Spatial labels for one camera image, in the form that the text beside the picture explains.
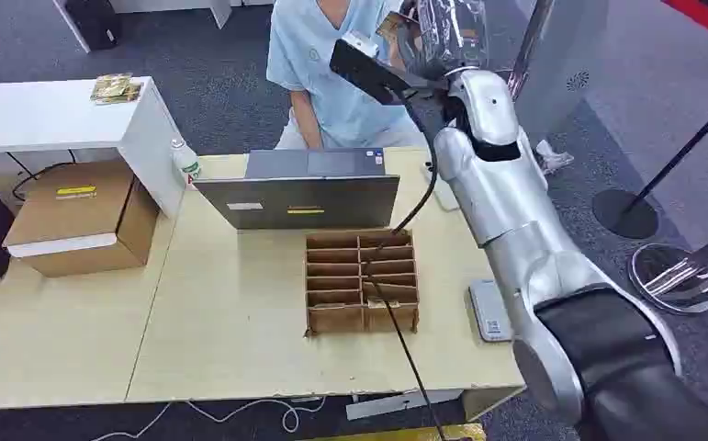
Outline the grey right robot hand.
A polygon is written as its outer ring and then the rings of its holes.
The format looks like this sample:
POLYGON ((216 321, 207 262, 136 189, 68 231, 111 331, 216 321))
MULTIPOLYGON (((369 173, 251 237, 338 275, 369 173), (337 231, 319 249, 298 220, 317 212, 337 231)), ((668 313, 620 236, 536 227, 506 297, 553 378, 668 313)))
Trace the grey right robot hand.
POLYGON ((437 80, 461 68, 489 63, 487 14, 482 1, 404 1, 398 48, 406 70, 437 80))

